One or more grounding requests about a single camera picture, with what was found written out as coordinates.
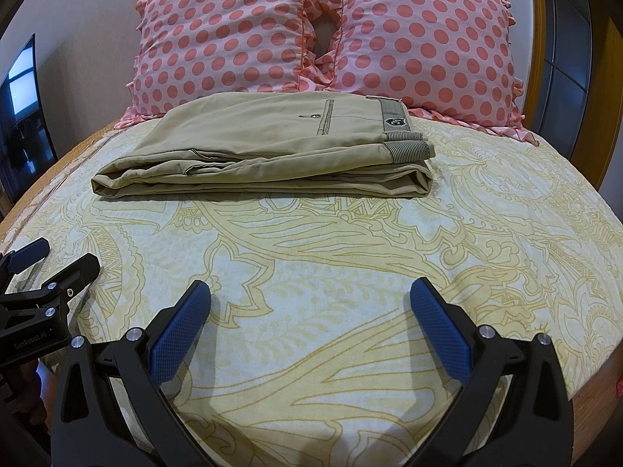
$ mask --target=pillowcase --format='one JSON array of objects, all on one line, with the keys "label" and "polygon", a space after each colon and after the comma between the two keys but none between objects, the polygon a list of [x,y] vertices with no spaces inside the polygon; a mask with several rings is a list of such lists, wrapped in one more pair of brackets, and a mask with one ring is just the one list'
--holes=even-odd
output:
[{"label": "pillowcase", "polygon": [[508,0],[317,0],[340,29],[317,65],[330,90],[400,98],[422,118],[518,140]]},{"label": "pillowcase", "polygon": [[116,127],[221,91],[316,90],[320,71],[306,2],[138,0],[133,103]]}]

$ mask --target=paisley pattern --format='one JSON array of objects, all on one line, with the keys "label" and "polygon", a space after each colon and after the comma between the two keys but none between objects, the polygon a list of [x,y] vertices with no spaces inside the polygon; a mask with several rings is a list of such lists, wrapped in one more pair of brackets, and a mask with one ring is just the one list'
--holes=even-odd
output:
[{"label": "paisley pattern", "polygon": [[570,395],[623,337],[623,226],[542,139],[414,119],[437,149],[431,194],[414,200],[96,197],[94,173],[156,123],[106,133],[24,209],[1,249],[51,242],[18,288],[87,251],[99,257],[100,277],[71,303],[71,328],[92,341],[145,326],[193,279],[208,282],[211,315],[172,402],[223,465],[400,465],[458,390],[409,308],[422,275],[502,335],[549,333]]}]

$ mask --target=khaki pants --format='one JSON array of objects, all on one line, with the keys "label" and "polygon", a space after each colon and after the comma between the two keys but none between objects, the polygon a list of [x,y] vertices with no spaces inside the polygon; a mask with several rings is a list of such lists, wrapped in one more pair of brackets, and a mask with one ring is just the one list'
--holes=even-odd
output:
[{"label": "khaki pants", "polygon": [[347,93],[219,93],[177,107],[102,168],[93,191],[353,193],[421,197],[433,145],[405,106]]}]

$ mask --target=white wall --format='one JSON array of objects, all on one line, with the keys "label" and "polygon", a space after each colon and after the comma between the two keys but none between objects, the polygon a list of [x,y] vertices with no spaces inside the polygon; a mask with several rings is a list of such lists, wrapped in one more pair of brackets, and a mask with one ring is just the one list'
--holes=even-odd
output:
[{"label": "white wall", "polygon": [[[532,62],[532,43],[534,40],[534,0],[509,0],[513,17],[517,21],[511,26],[509,37],[511,52],[515,60],[515,76],[523,80],[524,90],[528,87],[528,76]],[[517,105],[523,107],[523,98],[517,99]]]},{"label": "white wall", "polygon": [[599,188],[599,194],[623,221],[623,123],[619,129],[619,137],[614,146],[610,165]]},{"label": "white wall", "polygon": [[36,32],[41,101],[58,156],[118,119],[138,51],[136,0],[25,0],[0,39],[0,79]]}]

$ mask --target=textured blue pad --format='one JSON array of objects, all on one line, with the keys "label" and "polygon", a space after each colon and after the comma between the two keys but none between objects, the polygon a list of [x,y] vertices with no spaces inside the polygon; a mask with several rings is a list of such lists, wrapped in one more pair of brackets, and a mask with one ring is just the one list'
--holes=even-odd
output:
[{"label": "textured blue pad", "polygon": [[210,287],[201,283],[158,338],[150,354],[150,376],[157,386],[175,377],[210,313],[210,304]]},{"label": "textured blue pad", "polygon": [[11,255],[7,270],[11,274],[19,274],[50,253],[50,244],[44,238],[31,242]]},{"label": "textured blue pad", "polygon": [[448,376],[463,386],[472,375],[472,351],[431,290],[421,280],[411,285],[411,308]]}]

